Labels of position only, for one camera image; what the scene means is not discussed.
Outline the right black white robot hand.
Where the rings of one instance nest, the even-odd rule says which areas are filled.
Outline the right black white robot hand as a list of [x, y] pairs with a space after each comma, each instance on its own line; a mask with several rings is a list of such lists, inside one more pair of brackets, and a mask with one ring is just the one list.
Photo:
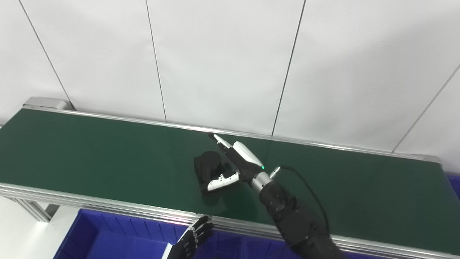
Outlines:
[[213, 139], [227, 159], [236, 167], [241, 181], [250, 185], [258, 194], [273, 181], [263, 163], [242, 142], [228, 143], [217, 134], [208, 135]]

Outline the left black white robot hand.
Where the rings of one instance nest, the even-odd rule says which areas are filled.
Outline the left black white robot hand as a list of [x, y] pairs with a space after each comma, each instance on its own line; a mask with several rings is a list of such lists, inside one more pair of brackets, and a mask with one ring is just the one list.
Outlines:
[[162, 259], [192, 259], [200, 245], [213, 235], [214, 224], [202, 216], [190, 224], [176, 244], [168, 243]]

